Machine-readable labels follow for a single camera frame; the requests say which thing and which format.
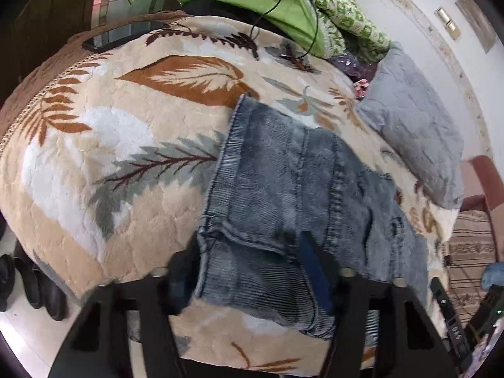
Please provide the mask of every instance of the brown striped fabric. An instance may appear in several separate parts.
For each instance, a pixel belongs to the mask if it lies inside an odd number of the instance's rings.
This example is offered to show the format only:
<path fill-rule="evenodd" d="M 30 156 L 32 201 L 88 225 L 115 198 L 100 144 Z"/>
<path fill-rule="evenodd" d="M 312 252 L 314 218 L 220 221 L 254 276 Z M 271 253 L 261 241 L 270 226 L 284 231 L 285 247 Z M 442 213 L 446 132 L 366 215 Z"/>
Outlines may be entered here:
<path fill-rule="evenodd" d="M 465 325 L 478 309 L 486 292 L 481 274 L 495 262 L 495 242 L 487 213 L 460 212 L 448 242 L 453 265 L 449 268 L 448 295 Z"/>

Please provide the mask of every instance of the light gray cushion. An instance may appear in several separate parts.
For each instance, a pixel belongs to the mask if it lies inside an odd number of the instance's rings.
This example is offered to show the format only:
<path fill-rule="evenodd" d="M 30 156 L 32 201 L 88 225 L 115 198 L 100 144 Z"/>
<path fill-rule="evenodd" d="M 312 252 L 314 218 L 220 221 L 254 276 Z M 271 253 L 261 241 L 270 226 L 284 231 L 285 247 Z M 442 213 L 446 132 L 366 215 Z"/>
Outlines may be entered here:
<path fill-rule="evenodd" d="M 413 60 L 394 43 L 380 62 L 360 117 L 401 155 L 433 202 L 460 207 L 464 142 L 441 99 Z"/>

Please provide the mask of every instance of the blue denim fabric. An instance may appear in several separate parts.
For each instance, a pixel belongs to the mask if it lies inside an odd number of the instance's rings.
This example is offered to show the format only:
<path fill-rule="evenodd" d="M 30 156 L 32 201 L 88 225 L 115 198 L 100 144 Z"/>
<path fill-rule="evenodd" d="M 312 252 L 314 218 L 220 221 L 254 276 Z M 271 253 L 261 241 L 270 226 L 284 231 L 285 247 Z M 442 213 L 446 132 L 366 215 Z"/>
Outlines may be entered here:
<path fill-rule="evenodd" d="M 309 230 L 341 266 L 372 280 L 402 277 L 425 304 L 427 243 L 394 195 L 391 177 L 337 135 L 242 97 L 198 229 L 196 297 L 330 339 L 336 320 L 297 259 Z"/>

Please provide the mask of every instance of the white wall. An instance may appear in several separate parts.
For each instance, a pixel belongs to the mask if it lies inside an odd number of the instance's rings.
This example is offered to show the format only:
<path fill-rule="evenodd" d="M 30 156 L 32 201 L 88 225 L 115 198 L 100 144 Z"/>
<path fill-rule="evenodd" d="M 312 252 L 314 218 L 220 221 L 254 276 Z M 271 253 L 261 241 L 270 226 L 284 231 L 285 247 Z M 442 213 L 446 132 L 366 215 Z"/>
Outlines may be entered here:
<path fill-rule="evenodd" d="M 455 5 L 456 0 L 412 1 L 439 30 L 472 84 L 488 127 L 495 164 L 501 176 L 504 177 L 504 146 L 501 146 L 501 142 L 504 142 L 504 128 L 500 127 L 500 122 L 504 121 L 504 100 L 502 99 L 504 94 L 499 89 L 501 85 L 504 85 L 502 43 L 497 40 L 495 46 L 485 55 L 474 31 Z M 404 50 L 422 69 L 438 92 L 463 134 L 464 158 L 469 159 L 482 154 L 484 147 L 478 134 L 474 113 L 467 108 L 464 93 L 455 84 L 453 75 L 449 73 L 447 66 L 427 38 L 391 0 L 357 0 L 357 2 L 368 18 L 387 32 L 391 39 L 403 45 Z M 434 14 L 440 6 L 447 10 L 461 29 L 462 35 L 457 41 L 450 38 Z"/>

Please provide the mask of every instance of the floral blanket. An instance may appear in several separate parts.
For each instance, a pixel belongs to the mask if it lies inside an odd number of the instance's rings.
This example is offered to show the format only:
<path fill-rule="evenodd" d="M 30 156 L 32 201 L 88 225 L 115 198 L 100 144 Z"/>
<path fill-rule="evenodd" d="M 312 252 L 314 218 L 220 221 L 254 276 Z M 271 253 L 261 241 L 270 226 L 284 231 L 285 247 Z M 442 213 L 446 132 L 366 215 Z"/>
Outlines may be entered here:
<path fill-rule="evenodd" d="M 282 59 L 303 51 L 264 30 L 251 41 L 249 31 L 218 17 L 183 18 L 47 82 L 0 147 L 0 209 L 28 254 L 77 299 L 164 266 L 198 225 L 228 118 L 249 93 L 336 132 L 371 169 L 390 173 L 397 201 L 427 240 L 429 276 L 446 282 L 444 242 L 457 212 L 432 204 L 359 119 L 344 74 L 312 56 Z M 201 300 L 171 322 L 183 356 L 209 364 L 316 375 L 328 348 Z M 366 351 L 364 365 L 372 356 Z"/>

